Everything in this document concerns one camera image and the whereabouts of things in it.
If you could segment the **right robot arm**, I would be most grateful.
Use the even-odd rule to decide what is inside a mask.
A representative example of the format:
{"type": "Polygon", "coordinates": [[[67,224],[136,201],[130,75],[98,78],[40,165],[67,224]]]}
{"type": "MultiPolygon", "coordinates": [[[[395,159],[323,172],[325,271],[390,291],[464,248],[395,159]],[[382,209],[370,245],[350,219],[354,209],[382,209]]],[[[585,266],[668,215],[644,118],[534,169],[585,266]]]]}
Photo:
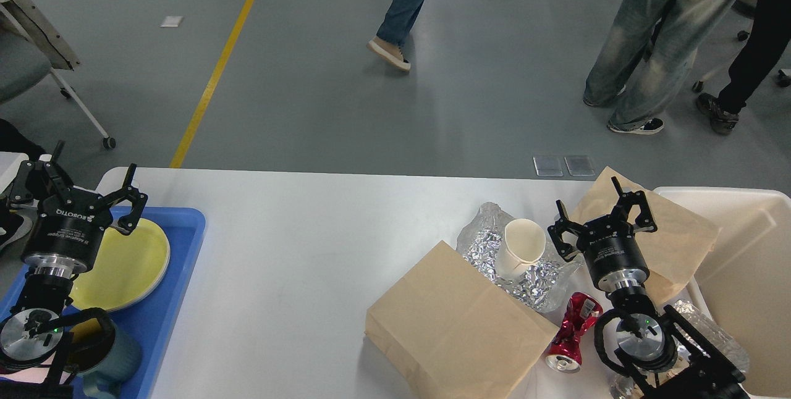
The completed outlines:
{"type": "Polygon", "coordinates": [[[644,191],[611,179],[610,213],[578,224],[557,200],[548,235],[564,261],[582,255],[596,289],[611,302],[594,326],[594,347],[611,371],[629,377],[644,398],[746,398],[744,373],[672,306],[659,312],[636,234],[658,229],[644,191]]]}

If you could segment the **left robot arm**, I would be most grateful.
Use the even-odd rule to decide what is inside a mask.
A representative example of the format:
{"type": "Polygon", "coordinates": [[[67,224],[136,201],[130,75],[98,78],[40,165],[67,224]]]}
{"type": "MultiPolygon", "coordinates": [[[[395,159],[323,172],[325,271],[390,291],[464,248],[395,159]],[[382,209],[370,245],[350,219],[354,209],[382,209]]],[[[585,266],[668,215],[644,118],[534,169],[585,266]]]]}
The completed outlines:
{"type": "Polygon", "coordinates": [[[62,147],[20,163],[7,199],[14,208],[36,202],[36,219],[22,253],[25,283],[2,321],[2,376],[46,373],[33,382],[3,381],[2,397],[71,398],[74,377],[81,377],[88,397],[116,398],[142,360],[140,345],[104,309],[65,310],[76,278],[93,269],[105,232],[130,235],[148,197],[132,185],[133,164],[110,194],[76,187],[57,164],[62,147]]]}

